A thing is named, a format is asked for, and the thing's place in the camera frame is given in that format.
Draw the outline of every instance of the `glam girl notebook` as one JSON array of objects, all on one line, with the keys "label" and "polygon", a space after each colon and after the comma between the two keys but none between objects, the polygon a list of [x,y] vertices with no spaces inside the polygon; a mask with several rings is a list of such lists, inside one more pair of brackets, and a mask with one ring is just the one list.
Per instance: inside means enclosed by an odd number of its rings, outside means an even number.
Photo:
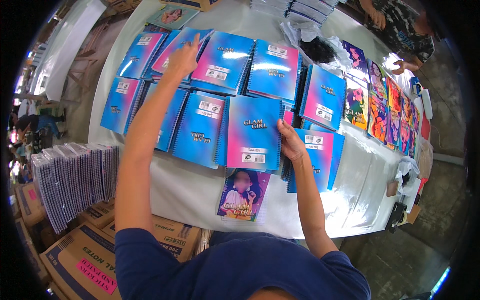
[{"label": "glam girl notebook", "polygon": [[230,97],[227,167],[278,170],[281,134],[276,122],[282,116],[280,100]]},{"label": "glam girl notebook", "polygon": [[190,94],[179,121],[173,156],[218,168],[214,156],[223,106],[221,99]]},{"label": "glam girl notebook", "polygon": [[299,116],[317,125],[338,130],[343,118],[346,88],[345,79],[317,65],[310,65]]}]

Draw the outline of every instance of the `notebook cover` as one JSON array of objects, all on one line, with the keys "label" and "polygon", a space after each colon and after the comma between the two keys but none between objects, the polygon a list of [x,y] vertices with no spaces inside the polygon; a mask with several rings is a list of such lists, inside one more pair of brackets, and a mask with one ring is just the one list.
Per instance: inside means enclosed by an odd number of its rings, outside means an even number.
[{"label": "notebook cover", "polygon": [[117,71],[117,76],[141,78],[167,34],[141,33],[133,40]]},{"label": "notebook cover", "polygon": [[278,170],[282,108],[280,100],[230,97],[227,167]]},{"label": "notebook cover", "polygon": [[270,174],[228,168],[217,215],[255,222],[267,190]]},{"label": "notebook cover", "polygon": [[377,138],[383,144],[385,143],[387,131],[387,114],[388,107],[383,104],[376,94],[370,93],[367,133]]},{"label": "notebook cover", "polygon": [[173,156],[216,169],[216,140],[224,101],[190,94],[178,126]]},{"label": "notebook cover", "polygon": [[347,80],[347,99],[345,101],[345,117],[348,123],[367,129],[368,120],[368,83],[357,79]]},{"label": "notebook cover", "polygon": [[198,60],[192,80],[237,90],[254,40],[225,32],[215,32]]},{"label": "notebook cover", "polygon": [[295,103],[300,68],[297,49],[257,39],[247,90]]},{"label": "notebook cover", "polygon": [[186,42],[192,42],[197,33],[200,33],[200,43],[198,46],[198,49],[200,49],[203,41],[205,41],[205,39],[209,37],[214,31],[215,29],[198,30],[185,27],[158,56],[158,58],[152,65],[152,70],[163,74],[168,67],[168,57],[175,50],[182,48]]},{"label": "notebook cover", "polygon": [[353,66],[348,71],[348,74],[370,83],[367,61],[363,54],[363,50],[347,41],[343,41],[343,48],[349,53],[350,59],[353,61]]},{"label": "notebook cover", "polygon": [[[298,128],[295,131],[304,142],[312,161],[312,172],[318,192],[327,191],[330,167],[332,165],[334,133]],[[291,168],[291,177],[288,179],[287,192],[297,192],[293,168]]]},{"label": "notebook cover", "polygon": [[140,80],[115,77],[103,110],[100,126],[124,134],[137,96]]},{"label": "notebook cover", "polygon": [[310,65],[299,115],[338,130],[343,118],[346,85],[345,79]]},{"label": "notebook cover", "polygon": [[367,59],[367,63],[372,92],[376,93],[379,97],[388,99],[385,72],[376,62],[372,61],[371,59]]},{"label": "notebook cover", "polygon": [[180,29],[198,12],[195,9],[167,4],[164,8],[151,15],[147,22],[163,28]]}]

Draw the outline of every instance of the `white label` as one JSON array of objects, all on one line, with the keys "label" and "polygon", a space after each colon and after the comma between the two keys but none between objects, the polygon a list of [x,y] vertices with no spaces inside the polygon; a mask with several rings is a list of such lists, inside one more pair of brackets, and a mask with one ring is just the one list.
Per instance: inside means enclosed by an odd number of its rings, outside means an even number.
[{"label": "white label", "polygon": [[316,135],[305,135],[305,143],[323,145],[324,138]]},{"label": "white label", "polygon": [[205,109],[214,113],[219,113],[220,109],[222,108],[220,105],[213,104],[207,101],[200,101],[200,105],[198,106],[200,109]]},{"label": "white label", "polygon": [[227,78],[227,73],[222,73],[219,71],[208,69],[207,73],[205,73],[205,76],[220,79],[220,80],[225,80]]},{"label": "white label", "polygon": [[275,53],[275,52],[272,52],[272,51],[267,51],[267,54],[270,54],[270,55],[273,55],[273,56],[276,56],[276,57],[281,57],[283,59],[287,59],[287,56],[286,55],[283,55],[283,54],[280,54],[280,53]]},{"label": "white label", "polygon": [[243,163],[265,163],[265,154],[242,153],[241,161]]},{"label": "white label", "polygon": [[324,118],[325,120],[327,121],[331,121],[332,120],[332,115],[329,114],[328,112],[325,112],[319,108],[317,108],[317,111],[315,112],[315,114],[319,117],[322,117]]},{"label": "white label", "polygon": [[313,150],[323,150],[324,147],[322,145],[305,144],[305,148]]},{"label": "white label", "polygon": [[275,47],[275,46],[272,46],[272,45],[268,45],[268,51],[273,51],[273,52],[276,52],[276,53],[279,53],[279,54],[282,54],[282,55],[287,55],[287,49],[283,49],[283,48],[280,48],[280,47]]},{"label": "white label", "polygon": [[208,65],[207,66],[209,69],[215,70],[215,71],[221,71],[223,73],[230,73],[230,69],[227,68],[222,68],[219,66],[214,66],[214,65]]},{"label": "white label", "polygon": [[249,152],[249,153],[267,153],[268,152],[268,149],[265,149],[265,148],[249,148],[249,147],[242,147],[240,149],[240,151],[242,152]]},{"label": "white label", "polygon": [[201,109],[197,109],[195,112],[199,115],[214,118],[214,119],[220,118],[219,114],[215,114],[215,113],[212,113],[212,112],[209,112],[209,111],[204,111],[204,110],[201,110]]}]

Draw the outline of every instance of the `stack of notebooks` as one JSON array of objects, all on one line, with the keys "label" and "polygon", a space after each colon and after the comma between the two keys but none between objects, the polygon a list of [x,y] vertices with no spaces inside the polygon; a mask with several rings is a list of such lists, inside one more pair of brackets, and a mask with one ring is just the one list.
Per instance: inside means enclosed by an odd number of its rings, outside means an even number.
[{"label": "stack of notebooks", "polygon": [[87,207],[114,197],[118,146],[67,143],[32,154],[34,183],[58,234]]},{"label": "stack of notebooks", "polygon": [[300,73],[297,49],[257,39],[246,95],[279,99],[295,108]]},{"label": "stack of notebooks", "polygon": [[235,96],[246,78],[254,45],[251,38],[213,33],[192,73],[191,86],[209,93]]}]

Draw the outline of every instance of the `white tablecloth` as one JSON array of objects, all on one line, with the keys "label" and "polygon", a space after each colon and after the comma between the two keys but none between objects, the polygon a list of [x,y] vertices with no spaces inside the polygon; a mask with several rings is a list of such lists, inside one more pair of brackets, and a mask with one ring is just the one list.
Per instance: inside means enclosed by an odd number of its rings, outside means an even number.
[{"label": "white tablecloth", "polygon": [[[128,47],[159,8],[157,0],[143,0],[128,19],[107,57],[98,81],[89,128],[90,143],[124,143],[124,136],[100,126],[108,92]],[[215,28],[273,42],[284,40],[283,18],[249,9],[246,0],[223,0],[209,12],[200,12],[188,24],[197,29]],[[389,50],[366,28],[335,10],[324,23],[325,36],[338,36],[364,50],[367,58],[381,63]],[[387,182],[394,178],[401,154],[391,151],[365,132],[342,123],[346,136],[334,188],[322,193],[326,229],[331,238],[383,230],[396,197],[386,197]],[[296,194],[286,193],[286,183],[272,175],[268,185],[266,221],[263,225],[226,226],[216,215],[224,183],[224,169],[212,170],[155,151],[150,167],[152,213],[194,226],[221,231],[264,231],[285,238],[303,239]]]}]

